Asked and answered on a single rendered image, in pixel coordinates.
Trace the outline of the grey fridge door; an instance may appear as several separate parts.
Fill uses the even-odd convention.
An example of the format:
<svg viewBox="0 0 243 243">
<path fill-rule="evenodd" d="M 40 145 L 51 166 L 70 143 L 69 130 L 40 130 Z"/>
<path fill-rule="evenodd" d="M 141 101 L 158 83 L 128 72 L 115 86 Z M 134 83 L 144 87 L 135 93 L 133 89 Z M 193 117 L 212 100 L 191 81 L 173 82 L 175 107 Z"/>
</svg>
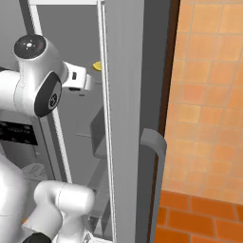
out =
<svg viewBox="0 0 243 243">
<path fill-rule="evenodd" d="M 97 0 L 113 243 L 147 243 L 170 0 Z"/>
</svg>

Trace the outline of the dark brown cabinet side panel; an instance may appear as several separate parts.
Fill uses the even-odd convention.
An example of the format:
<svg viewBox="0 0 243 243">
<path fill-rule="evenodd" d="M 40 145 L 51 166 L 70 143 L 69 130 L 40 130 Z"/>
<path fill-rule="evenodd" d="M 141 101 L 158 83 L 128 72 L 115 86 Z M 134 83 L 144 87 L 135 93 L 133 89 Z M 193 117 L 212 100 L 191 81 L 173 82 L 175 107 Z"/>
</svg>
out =
<svg viewBox="0 0 243 243">
<path fill-rule="evenodd" d="M 178 13 L 180 0 L 170 0 L 169 21 L 166 40 L 166 52 L 163 69 L 163 79 L 161 87 L 159 127 L 158 132 L 164 137 L 167 119 L 169 93 L 173 69 L 173 60 L 175 54 L 175 42 L 178 28 Z"/>
</svg>

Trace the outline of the grey fridge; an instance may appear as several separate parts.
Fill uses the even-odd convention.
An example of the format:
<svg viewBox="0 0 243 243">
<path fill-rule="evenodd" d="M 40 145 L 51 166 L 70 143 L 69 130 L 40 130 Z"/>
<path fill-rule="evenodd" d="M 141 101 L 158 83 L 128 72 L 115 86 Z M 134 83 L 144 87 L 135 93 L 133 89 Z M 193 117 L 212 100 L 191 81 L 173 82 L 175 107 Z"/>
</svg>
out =
<svg viewBox="0 0 243 243">
<path fill-rule="evenodd" d="M 81 185 L 95 195 L 91 211 L 82 216 L 84 243 L 113 243 L 107 156 L 93 155 L 90 124 L 103 103 L 102 71 L 92 65 L 101 61 L 97 0 L 19 0 L 26 32 L 13 44 L 16 66 L 0 66 L 0 93 L 10 83 L 4 70 L 19 72 L 14 45 L 23 36 L 41 35 L 58 51 L 69 69 L 57 106 L 42 118 L 0 107 L 0 155 L 19 167 L 28 183 L 22 220 L 36 207 L 37 185 L 55 180 Z M 84 91 L 86 75 L 94 88 Z"/>
</svg>

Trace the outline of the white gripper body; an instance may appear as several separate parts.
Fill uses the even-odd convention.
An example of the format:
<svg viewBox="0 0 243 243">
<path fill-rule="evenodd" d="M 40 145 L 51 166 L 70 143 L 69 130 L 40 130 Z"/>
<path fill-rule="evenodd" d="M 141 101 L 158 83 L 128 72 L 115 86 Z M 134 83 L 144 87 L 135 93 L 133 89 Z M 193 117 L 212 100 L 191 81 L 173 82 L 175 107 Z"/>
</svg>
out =
<svg viewBox="0 0 243 243">
<path fill-rule="evenodd" d="M 91 75 L 87 74 L 85 79 L 85 84 L 84 84 L 84 91 L 89 92 L 94 88 L 94 86 L 95 86 L 95 79 Z"/>
</svg>

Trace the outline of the grey fridge door bin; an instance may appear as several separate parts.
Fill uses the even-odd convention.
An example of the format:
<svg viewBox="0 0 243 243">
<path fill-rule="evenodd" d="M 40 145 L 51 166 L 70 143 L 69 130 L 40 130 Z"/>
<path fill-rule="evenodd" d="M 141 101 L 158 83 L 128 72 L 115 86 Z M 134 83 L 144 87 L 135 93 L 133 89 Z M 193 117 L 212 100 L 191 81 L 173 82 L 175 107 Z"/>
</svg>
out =
<svg viewBox="0 0 243 243">
<path fill-rule="evenodd" d="M 99 110 L 90 124 L 90 135 L 94 157 L 97 159 L 105 159 L 107 154 L 103 108 Z"/>
</svg>

